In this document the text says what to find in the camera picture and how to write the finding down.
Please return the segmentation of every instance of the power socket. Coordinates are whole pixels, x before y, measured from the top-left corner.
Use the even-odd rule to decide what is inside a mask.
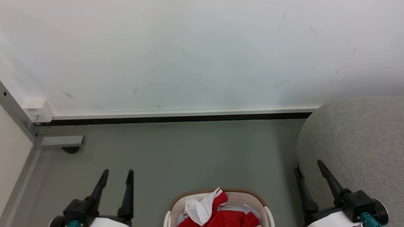
[[[43,97],[32,97],[24,100],[21,108],[32,122],[50,122],[53,110]]]

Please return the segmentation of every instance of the red cloth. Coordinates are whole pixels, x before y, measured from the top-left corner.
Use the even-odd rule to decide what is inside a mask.
[[[257,227],[260,225],[259,219],[252,212],[245,214],[242,211],[218,211],[218,207],[225,206],[228,200],[226,193],[219,190],[218,194],[213,200],[212,216],[203,227]],[[200,225],[188,217],[178,227],[200,227]]]

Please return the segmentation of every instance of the black baseboard strip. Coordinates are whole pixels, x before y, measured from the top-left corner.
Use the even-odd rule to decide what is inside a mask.
[[[150,117],[150,118],[107,118],[107,119],[77,119],[53,120],[36,126],[68,126],[91,124],[133,124],[161,122],[203,122],[203,121],[237,121],[237,120],[274,120],[274,119],[305,119],[310,113],[264,113],[214,116],[182,116],[182,117]]]

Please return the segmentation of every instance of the white wall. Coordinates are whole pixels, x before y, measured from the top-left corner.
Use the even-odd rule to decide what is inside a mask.
[[[404,94],[399,0],[2,0],[0,80],[56,113]]]
[[[0,216],[31,148],[32,142],[0,105]]]

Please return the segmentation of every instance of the red and white garment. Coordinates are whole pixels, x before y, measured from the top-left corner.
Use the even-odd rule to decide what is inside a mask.
[[[236,209],[223,208],[228,197],[220,188],[205,196],[185,204],[185,211],[177,219],[177,227],[257,227],[258,212],[247,205]]]

